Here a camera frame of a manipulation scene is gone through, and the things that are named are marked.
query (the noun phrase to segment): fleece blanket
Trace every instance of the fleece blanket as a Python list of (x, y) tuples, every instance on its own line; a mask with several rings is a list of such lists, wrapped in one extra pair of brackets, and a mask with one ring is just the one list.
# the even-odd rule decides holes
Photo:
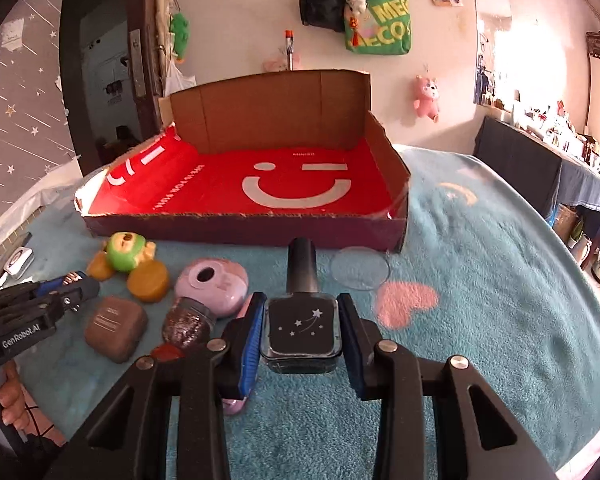
[[(419, 356), (467, 356), (558, 469), (600, 429), (600, 305), (546, 222), (481, 162), (417, 148), (402, 156), (413, 174), (406, 242), (387, 255), (383, 286), (349, 290), (360, 316)], [(37, 280), (84, 269), (102, 243), (88, 234), (70, 193), (30, 230)], [(322, 291), (337, 295), (345, 289), (331, 277), (334, 254), (318, 251), (318, 274)], [(157, 258), (173, 279), (203, 256), (242, 264), (250, 291), (284, 292), (284, 248), (158, 241)], [(364, 254), (350, 258), (352, 268), (366, 264)], [(101, 295), (129, 297), (120, 276), (103, 283)], [(160, 343), (172, 302), (170, 293), (145, 307), (150, 321), (133, 358)], [(64, 316), (53, 337), (19, 359), (27, 389), (68, 438), (128, 367), (84, 342), (93, 309), (92, 302)], [(225, 418), (232, 478), (370, 477), (380, 406), (356, 399), (342, 360), (321, 376), (283, 376), (263, 364), (258, 373), (245, 409)]]

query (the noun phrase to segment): red tassel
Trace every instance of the red tassel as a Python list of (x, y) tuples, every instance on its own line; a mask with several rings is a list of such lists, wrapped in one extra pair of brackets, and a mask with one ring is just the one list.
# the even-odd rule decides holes
[(358, 32), (357, 32), (357, 28), (358, 28), (358, 20), (351, 16), (349, 19), (349, 27), (351, 27), (351, 29), (353, 30), (353, 37), (351, 38), (351, 45), (352, 46), (358, 46), (360, 44), (360, 40), (358, 39)]

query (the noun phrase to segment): hand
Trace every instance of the hand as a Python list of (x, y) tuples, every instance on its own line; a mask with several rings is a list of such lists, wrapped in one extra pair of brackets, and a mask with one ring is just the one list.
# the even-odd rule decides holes
[(24, 393), (20, 385), (20, 377), (16, 363), (9, 361), (4, 365), (7, 380), (0, 387), (0, 404), (3, 406), (2, 422), (13, 424), (16, 430), (23, 430), (29, 424), (29, 413), (25, 409)]

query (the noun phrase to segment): red lid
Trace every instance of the red lid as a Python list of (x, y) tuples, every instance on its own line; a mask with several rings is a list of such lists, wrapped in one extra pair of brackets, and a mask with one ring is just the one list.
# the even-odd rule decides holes
[(151, 350), (151, 356), (158, 359), (159, 362), (163, 363), (165, 361), (173, 361), (174, 359), (179, 359), (184, 357), (183, 352), (169, 343), (163, 343), (160, 346), (157, 346), (153, 350)]

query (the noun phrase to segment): pink plush toy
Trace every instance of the pink plush toy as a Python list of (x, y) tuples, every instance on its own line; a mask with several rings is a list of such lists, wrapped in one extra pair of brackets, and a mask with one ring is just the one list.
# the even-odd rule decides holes
[(439, 118), (437, 100), (440, 97), (440, 92), (436, 80), (418, 75), (416, 76), (415, 86), (417, 99), (413, 102), (413, 107), (416, 109), (418, 117), (427, 116), (437, 123)]

